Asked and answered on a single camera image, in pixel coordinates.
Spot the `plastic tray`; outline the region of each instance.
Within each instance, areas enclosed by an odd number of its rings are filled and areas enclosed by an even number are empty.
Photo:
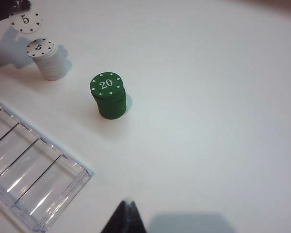
[[[0,104],[0,200],[46,232],[93,175]]]

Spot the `green chip stack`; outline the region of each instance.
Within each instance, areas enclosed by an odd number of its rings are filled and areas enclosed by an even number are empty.
[[[125,113],[126,93],[120,76],[111,72],[98,74],[92,79],[90,88],[104,118],[117,119]]]

